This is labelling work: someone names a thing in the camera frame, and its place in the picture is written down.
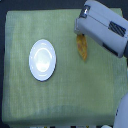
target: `green cloth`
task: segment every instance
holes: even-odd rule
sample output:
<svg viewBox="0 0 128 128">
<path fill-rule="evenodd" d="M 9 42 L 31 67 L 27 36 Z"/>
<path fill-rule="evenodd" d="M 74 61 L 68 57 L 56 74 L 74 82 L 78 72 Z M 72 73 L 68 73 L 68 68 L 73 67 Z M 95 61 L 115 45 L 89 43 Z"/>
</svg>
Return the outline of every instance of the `green cloth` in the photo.
<svg viewBox="0 0 128 128">
<path fill-rule="evenodd" d="M 120 9 L 113 9 L 122 14 Z M 87 37 L 88 58 L 77 51 L 74 20 L 80 10 L 9 11 L 5 26 L 3 122 L 10 126 L 113 124 L 126 94 L 126 59 L 118 59 Z M 53 45 L 57 63 L 50 79 L 29 69 L 34 43 Z"/>
</svg>

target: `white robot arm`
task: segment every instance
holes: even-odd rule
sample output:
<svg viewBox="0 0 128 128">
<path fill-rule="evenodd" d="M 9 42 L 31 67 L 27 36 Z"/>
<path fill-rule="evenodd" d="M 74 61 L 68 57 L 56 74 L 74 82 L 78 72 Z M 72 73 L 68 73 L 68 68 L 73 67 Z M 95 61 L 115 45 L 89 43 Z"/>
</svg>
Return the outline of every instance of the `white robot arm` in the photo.
<svg viewBox="0 0 128 128">
<path fill-rule="evenodd" d="M 75 20 L 74 32 L 90 36 L 119 58 L 123 55 L 128 58 L 128 21 L 97 1 L 85 2 L 79 18 Z M 117 109 L 114 128 L 128 128 L 128 94 Z"/>
</svg>

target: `white surface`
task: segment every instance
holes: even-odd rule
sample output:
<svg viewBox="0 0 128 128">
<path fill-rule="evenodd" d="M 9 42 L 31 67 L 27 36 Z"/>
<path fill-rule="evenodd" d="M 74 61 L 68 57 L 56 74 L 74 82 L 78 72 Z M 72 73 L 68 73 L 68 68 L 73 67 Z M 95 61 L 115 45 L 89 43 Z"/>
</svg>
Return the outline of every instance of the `white surface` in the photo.
<svg viewBox="0 0 128 128">
<path fill-rule="evenodd" d="M 33 76 L 40 81 L 47 80 L 56 65 L 56 54 L 53 46 L 47 40 L 37 41 L 29 55 L 29 67 Z"/>
</svg>

